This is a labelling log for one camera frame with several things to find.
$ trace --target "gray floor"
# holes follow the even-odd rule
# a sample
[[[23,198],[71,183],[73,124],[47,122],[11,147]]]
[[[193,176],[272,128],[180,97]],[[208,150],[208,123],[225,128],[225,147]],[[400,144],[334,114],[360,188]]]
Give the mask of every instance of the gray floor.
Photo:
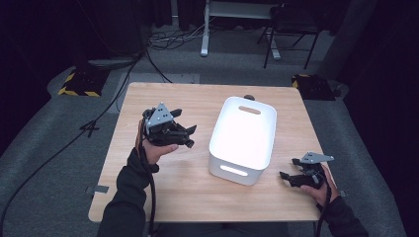
[[[216,32],[210,37],[208,57],[200,57],[201,39],[177,49],[149,52],[162,72],[198,74],[202,84],[289,87],[294,74],[316,72],[334,40],[327,34],[321,35],[306,70],[302,69],[306,52],[292,51],[283,52],[280,61],[270,58],[268,68],[263,69],[267,43],[263,40],[256,44],[260,33]],[[278,43],[285,45],[290,41],[279,39]],[[48,90],[52,99],[1,157],[0,208],[40,164],[80,132],[81,125],[102,112],[126,73],[126,69],[111,72],[101,98],[58,96],[71,69],[51,79]],[[132,73],[155,71],[142,58]],[[342,89],[343,94],[348,91],[345,85]],[[324,153],[336,157],[330,167],[337,186],[348,194],[346,202],[371,236],[405,236],[392,193],[352,124],[342,97],[335,102],[304,103]],[[117,119],[118,114],[105,113],[97,124],[100,129],[92,137],[83,134],[27,183],[7,212],[6,236],[95,236],[98,224],[87,217],[91,197],[85,190],[98,182]],[[311,223],[290,223],[290,235],[312,236]],[[322,236],[330,236],[327,225],[323,226]]]

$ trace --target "wire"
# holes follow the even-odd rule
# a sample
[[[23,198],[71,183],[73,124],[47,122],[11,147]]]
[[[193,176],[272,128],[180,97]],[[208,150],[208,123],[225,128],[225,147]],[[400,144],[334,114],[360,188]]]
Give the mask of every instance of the wire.
[[[50,161],[52,161],[54,158],[56,158],[62,151],[64,151],[66,148],[68,148],[68,146],[70,146],[72,143],[74,143],[84,132],[86,132],[87,130],[89,130],[93,124],[96,123],[96,121],[98,121],[104,114],[105,112],[112,106],[112,104],[117,100],[118,97],[121,96],[123,88],[125,87],[125,84],[127,82],[127,78],[129,78],[129,73],[132,70],[132,68],[135,66],[135,64],[140,60],[140,56],[137,57],[135,59],[135,61],[131,64],[127,74],[126,74],[126,78],[123,82],[123,85],[120,87],[117,95],[112,99],[112,101],[110,102],[110,104],[100,113],[100,115],[94,119],[92,122],[90,122],[90,124],[88,124],[83,131],[81,131],[78,135],[76,135],[70,142],[68,142],[64,147],[62,147],[60,150],[58,150],[55,154],[53,154],[50,158],[48,158],[45,162],[43,162],[37,169],[35,169],[30,176],[23,182],[21,183],[18,188],[14,191],[14,193],[12,194],[12,196],[9,198],[9,200],[6,202],[6,205],[3,209],[2,215],[1,215],[1,219],[0,219],[0,237],[4,236],[3,233],[3,228],[4,228],[4,221],[6,219],[6,213],[7,210],[10,207],[10,204],[12,203],[13,199],[16,197],[16,195],[19,193],[19,191],[28,183],[28,181],[31,180],[31,178],[36,175],[45,165],[47,165]]]
[[[118,70],[128,66],[131,66],[135,61],[136,57],[124,62],[114,62],[114,63],[96,63],[95,61],[89,61],[89,64],[95,66],[98,70]]]
[[[142,49],[136,53],[130,53],[130,54],[124,54],[124,52],[127,52],[126,50],[115,50],[111,48],[105,40],[102,38],[102,36],[99,34],[98,30],[95,27],[95,24],[93,24],[93,21],[90,19],[89,15],[87,14],[86,10],[84,9],[83,5],[81,4],[80,0],[77,0],[78,5],[80,6],[80,9],[82,10],[84,16],[86,17],[87,21],[89,22],[90,26],[93,28],[93,31],[95,32],[96,36],[99,38],[99,40],[102,42],[102,44],[111,52],[119,55],[119,56],[136,56],[140,53],[142,53]]]
[[[213,17],[209,20],[209,23],[214,20],[216,17]],[[178,33],[178,31],[170,31],[173,32],[173,34],[169,37],[166,36],[166,33],[170,33],[170,32],[163,32],[163,33],[155,33],[150,37],[150,40],[148,41],[149,43],[149,47],[156,49],[156,50],[165,50],[165,49],[175,49],[178,48],[180,46],[182,46],[183,44],[185,44],[185,42],[189,42],[192,41],[196,38],[201,38],[204,33],[197,35],[197,33],[201,32],[203,30],[205,25],[200,25],[198,28],[196,28],[193,31],[190,32],[186,32],[180,35],[176,35],[176,33]],[[162,42],[166,42],[165,45],[157,45],[157,43],[162,43]]]
[[[148,181],[150,182],[150,188],[151,188],[151,213],[150,213],[150,220],[148,223],[148,236],[153,236],[154,234],[154,217],[156,214],[156,188],[155,188],[155,184],[154,184],[154,178],[153,175],[151,173],[150,167],[149,167],[149,163],[148,163],[148,159],[147,159],[147,154],[145,153],[145,148],[142,145],[142,141],[145,138],[142,138],[142,136],[145,133],[145,119],[142,120],[141,123],[141,128],[139,130],[139,145],[138,145],[138,149],[140,150],[140,154],[138,154],[138,156],[141,159],[141,163],[142,166],[144,167],[146,173],[147,173],[147,177],[148,177]]]
[[[124,86],[124,89],[122,90],[122,92],[126,90],[126,87],[128,86],[128,82],[129,82],[129,74],[127,75],[126,80],[124,80],[124,82],[123,82],[123,84],[122,84],[122,86]],[[118,99],[120,98],[121,94],[122,94],[122,93],[120,93],[120,94],[118,95],[118,97],[117,97],[117,99],[116,99],[116,101],[115,101],[115,106],[117,107],[118,112],[120,112],[120,111],[121,111],[121,110],[120,110],[120,107],[118,106]]]
[[[170,83],[173,83],[169,78],[167,78],[164,74],[163,74],[163,72],[161,72],[160,71],[160,69],[158,69],[158,67],[154,64],[154,62],[153,62],[153,60],[151,60],[151,57],[150,57],[150,54],[148,53],[148,50],[146,49],[145,50],[145,55],[146,55],[146,57],[148,58],[148,61],[151,63],[151,65],[154,67],[154,69],[158,72],[158,74],[160,74],[160,76],[163,78],[163,79],[165,79],[165,80],[167,80],[168,82],[170,82]]]
[[[324,206],[323,206],[323,209],[321,210],[321,214],[320,214],[320,217],[318,218],[318,222],[317,222],[317,231],[316,231],[316,237],[320,237],[320,232],[321,232],[321,225],[322,225],[322,223],[323,223],[323,220],[324,220],[324,215],[326,214],[326,211],[327,211],[327,207],[329,206],[329,202],[330,202],[330,199],[331,199],[331,196],[332,196],[332,189],[330,188],[330,185],[329,185],[329,183],[327,182],[327,179],[324,177],[324,176],[322,176],[320,173],[317,173],[317,175],[319,175],[323,180],[324,180],[324,183],[326,184],[326,187],[327,187],[327,191],[326,191],[326,203],[324,204]]]

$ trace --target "chair leg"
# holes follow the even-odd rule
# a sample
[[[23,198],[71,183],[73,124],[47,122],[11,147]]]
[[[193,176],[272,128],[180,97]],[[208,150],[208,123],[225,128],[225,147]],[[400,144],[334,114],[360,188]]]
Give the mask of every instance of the chair leg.
[[[263,68],[266,68],[266,64],[268,63],[268,56],[269,56],[269,53],[271,51],[271,45],[272,45],[272,40],[274,39],[274,34],[275,34],[275,31],[274,31],[274,29],[272,29],[271,30],[271,35],[269,37],[268,50],[266,51],[265,63],[263,64]]]
[[[257,44],[259,44],[259,42],[261,42],[262,37],[266,34],[266,31],[268,30],[268,27],[265,28],[265,30],[263,31],[263,33],[261,34],[261,36],[258,39]]]
[[[301,35],[296,42],[293,44],[293,46],[296,46],[297,43],[299,43],[299,41],[304,37],[305,35]]]
[[[314,38],[313,44],[311,45],[310,53],[308,54],[307,61],[305,62],[305,65],[304,65],[304,69],[306,69],[306,68],[307,68],[308,61],[310,60],[311,54],[313,53],[313,50],[314,50],[314,47],[315,47],[315,43],[317,42],[317,38],[318,38],[318,35],[319,35],[319,34],[320,34],[320,33],[317,33],[317,34],[315,35],[315,38]]]

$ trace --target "curtain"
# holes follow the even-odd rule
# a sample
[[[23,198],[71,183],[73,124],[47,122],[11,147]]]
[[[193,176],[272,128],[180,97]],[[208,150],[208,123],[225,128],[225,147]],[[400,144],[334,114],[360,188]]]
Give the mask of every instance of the curtain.
[[[204,23],[206,0],[177,0],[179,28],[187,31],[190,25],[200,27]]]
[[[407,236],[417,234],[419,190],[419,3],[377,1],[339,81],[344,102],[386,184]]]
[[[142,19],[157,28],[172,25],[172,5],[170,0],[138,0],[143,14]]]

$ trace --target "chair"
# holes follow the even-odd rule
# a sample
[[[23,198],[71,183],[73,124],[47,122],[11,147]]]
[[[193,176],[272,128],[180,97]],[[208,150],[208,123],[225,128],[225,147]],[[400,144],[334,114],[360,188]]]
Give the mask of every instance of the chair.
[[[257,43],[260,42],[263,36],[269,35],[269,44],[265,57],[264,68],[268,62],[268,56],[271,51],[272,40],[274,36],[293,36],[298,37],[293,47],[301,41],[306,35],[314,36],[311,48],[308,53],[307,60],[304,64],[304,69],[307,68],[311,54],[314,50],[319,34],[325,30],[328,23],[330,7],[328,0],[288,0],[280,1],[277,7],[271,8],[271,21],[265,28],[264,32],[259,37]],[[293,47],[279,48],[281,50],[307,50],[295,49]]]

